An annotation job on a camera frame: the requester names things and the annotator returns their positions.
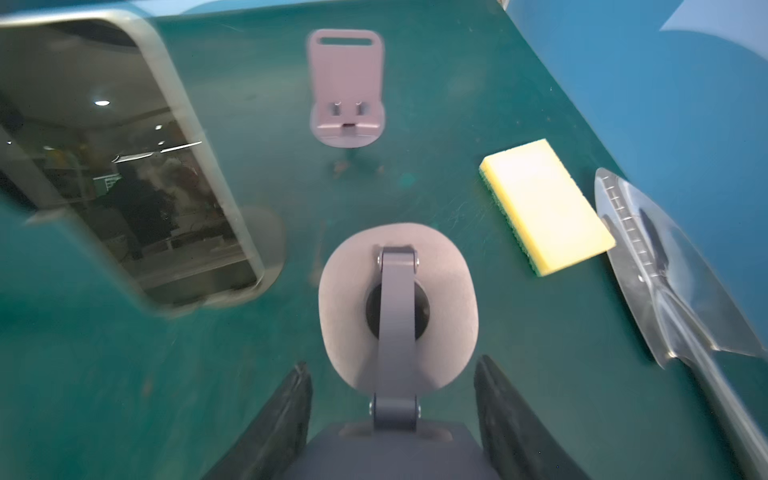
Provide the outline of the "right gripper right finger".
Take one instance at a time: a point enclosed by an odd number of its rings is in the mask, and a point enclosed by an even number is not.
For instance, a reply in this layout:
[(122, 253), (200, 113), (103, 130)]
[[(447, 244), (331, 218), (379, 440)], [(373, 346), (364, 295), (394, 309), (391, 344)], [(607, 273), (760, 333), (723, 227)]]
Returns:
[(502, 479), (588, 477), (490, 356), (478, 359), (473, 381), (482, 447)]

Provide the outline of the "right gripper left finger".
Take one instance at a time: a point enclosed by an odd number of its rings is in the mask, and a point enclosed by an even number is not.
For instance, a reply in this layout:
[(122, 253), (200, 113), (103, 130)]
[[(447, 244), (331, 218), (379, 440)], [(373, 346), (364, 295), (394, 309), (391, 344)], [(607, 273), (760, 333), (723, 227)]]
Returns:
[(311, 375), (297, 363), (243, 434), (204, 475), (206, 479), (276, 479), (307, 443), (312, 406)]

